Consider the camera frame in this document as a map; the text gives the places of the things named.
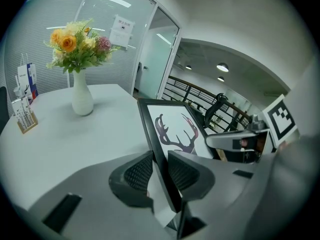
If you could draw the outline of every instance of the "table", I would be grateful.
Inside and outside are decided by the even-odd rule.
[[[137,101],[117,84],[88,86],[92,114],[73,112],[73,88],[40,94],[38,125],[22,134],[10,118],[0,136],[0,176],[11,201],[28,210],[76,171],[149,150]]]

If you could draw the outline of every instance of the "glass wall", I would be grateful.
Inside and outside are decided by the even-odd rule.
[[[5,78],[11,100],[16,98],[13,90],[21,53],[27,53],[28,62],[36,66],[39,94],[67,88],[67,74],[63,74],[62,68],[46,68],[46,64],[52,61],[53,49],[46,47],[44,41],[50,40],[51,33],[57,27],[64,27],[74,20],[89,19],[93,19],[90,27],[96,28],[101,36],[109,37],[116,15],[135,22],[130,46],[114,52],[109,63],[88,68],[86,81],[88,85],[119,84],[130,92],[139,48],[154,7],[155,3],[150,0],[26,1],[8,28],[5,42]],[[73,86],[72,75],[70,86]]]
[[[89,26],[96,28],[99,35],[109,37],[116,15],[134,22],[132,36],[127,49],[121,48],[112,54],[110,63],[88,68],[86,83],[88,85],[118,84],[128,93],[131,92],[133,73],[136,66],[139,47],[146,31],[155,4],[150,0],[85,0],[81,5],[78,20],[94,19]],[[70,75],[70,86],[73,86]]]

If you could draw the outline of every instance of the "paper sign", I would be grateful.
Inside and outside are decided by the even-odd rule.
[[[127,48],[130,40],[130,35],[127,33],[112,29],[109,40],[115,46],[122,46]]]
[[[127,33],[130,36],[132,33],[132,30],[134,29],[134,25],[135,25],[134,22],[127,20],[125,18],[122,18],[119,15],[116,15],[113,26],[112,26],[112,30]]]
[[[296,123],[285,105],[282,94],[262,111],[264,121],[270,128],[275,147],[285,141],[296,129]]]

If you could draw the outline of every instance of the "deer silhouette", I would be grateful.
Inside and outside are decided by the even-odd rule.
[[[184,114],[181,114],[181,115],[187,121],[187,123],[191,126],[191,128],[192,128],[192,130],[194,132],[194,136],[192,138],[190,138],[188,133],[184,130],[185,134],[188,136],[188,138],[190,140],[189,146],[183,145],[182,142],[180,141],[178,135],[176,135],[176,138],[178,139],[179,142],[170,141],[170,139],[169,139],[169,137],[167,135],[169,127],[166,128],[165,127],[166,125],[162,121],[163,114],[160,114],[160,116],[155,119],[155,122],[154,122],[155,129],[159,134],[159,139],[160,139],[162,144],[164,144],[164,145],[175,145],[175,146],[179,147],[180,149],[182,149],[182,151],[191,154],[193,152],[194,148],[195,148],[195,140],[199,136],[198,129],[193,124],[193,122],[190,120],[190,118],[188,118]]]

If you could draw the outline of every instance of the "metal railing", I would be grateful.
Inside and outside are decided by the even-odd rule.
[[[169,76],[163,100],[187,102],[204,115],[216,103],[216,95],[190,82]],[[209,128],[215,133],[246,129],[249,116],[234,104],[226,102],[212,117]]]

